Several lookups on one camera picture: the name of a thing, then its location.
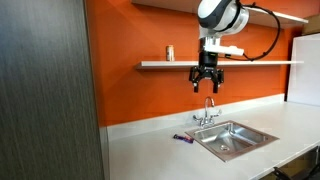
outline robotic arm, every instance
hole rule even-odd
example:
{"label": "robotic arm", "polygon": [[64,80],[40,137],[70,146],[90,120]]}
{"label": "robotic arm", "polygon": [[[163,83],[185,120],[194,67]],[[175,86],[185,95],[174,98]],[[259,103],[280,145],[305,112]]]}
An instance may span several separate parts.
{"label": "robotic arm", "polygon": [[275,41],[268,51],[255,58],[249,58],[244,54],[243,49],[238,49],[236,46],[220,46],[220,38],[223,35],[236,34],[245,27],[249,19],[248,9],[243,8],[240,0],[202,0],[198,7],[199,66],[192,67],[189,75],[194,92],[198,92],[199,82],[203,78],[210,79],[214,84],[213,92],[218,92],[219,85],[224,82],[223,70],[217,69],[218,54],[225,54],[226,58],[230,58],[231,55],[244,56],[245,60],[253,61],[266,56],[275,46],[280,34],[278,18],[272,11],[258,7],[255,3],[244,6],[264,10],[276,19],[278,34]]}

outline black cable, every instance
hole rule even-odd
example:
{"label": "black cable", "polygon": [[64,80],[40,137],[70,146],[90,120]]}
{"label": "black cable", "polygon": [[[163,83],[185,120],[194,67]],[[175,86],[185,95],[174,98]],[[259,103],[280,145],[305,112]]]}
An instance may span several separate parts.
{"label": "black cable", "polygon": [[273,43],[271,44],[271,46],[269,47],[269,49],[265,52],[262,53],[262,55],[260,56],[256,56],[256,57],[249,57],[247,56],[245,53],[243,53],[243,56],[246,58],[246,59],[238,59],[238,58],[232,58],[232,57],[224,57],[224,58],[227,58],[227,59],[231,59],[231,60],[237,60],[237,61],[255,61],[255,60],[259,60],[259,59],[262,59],[264,58],[265,56],[267,56],[272,50],[273,48],[275,47],[275,45],[277,44],[278,42],[278,39],[279,39],[279,36],[280,36],[280,30],[281,30],[281,25],[280,25],[280,21],[278,19],[278,17],[270,10],[268,9],[265,9],[265,8],[262,8],[260,6],[256,6],[256,3],[254,2],[253,4],[250,4],[250,5],[242,5],[243,7],[249,7],[249,8],[257,8],[257,9],[261,9],[265,12],[267,12],[268,14],[270,14],[271,16],[273,16],[277,22],[277,27],[278,27],[278,30],[277,30],[277,35],[276,35],[276,38],[274,39]]}

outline white shelf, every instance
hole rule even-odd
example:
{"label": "white shelf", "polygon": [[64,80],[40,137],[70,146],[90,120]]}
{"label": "white shelf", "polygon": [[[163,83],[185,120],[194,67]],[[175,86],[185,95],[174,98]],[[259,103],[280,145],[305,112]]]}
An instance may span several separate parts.
{"label": "white shelf", "polygon": [[[302,64],[303,61],[218,61],[218,67],[273,66]],[[141,61],[136,69],[188,69],[198,66],[198,61]]]}
{"label": "white shelf", "polygon": [[[201,0],[131,0],[134,4],[141,4],[146,6],[196,13],[198,5]],[[277,27],[277,24],[272,16],[260,9],[249,9],[249,23],[258,24],[268,27]],[[279,18],[281,23],[281,28],[286,29],[295,26],[301,26],[308,23],[308,20],[274,12],[274,14]]]}

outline sink basin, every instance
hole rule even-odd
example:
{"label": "sink basin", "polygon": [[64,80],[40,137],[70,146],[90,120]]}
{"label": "sink basin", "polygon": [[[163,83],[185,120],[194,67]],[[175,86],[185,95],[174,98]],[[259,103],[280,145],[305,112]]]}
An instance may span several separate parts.
{"label": "sink basin", "polygon": [[234,121],[186,133],[224,162],[279,139]]}

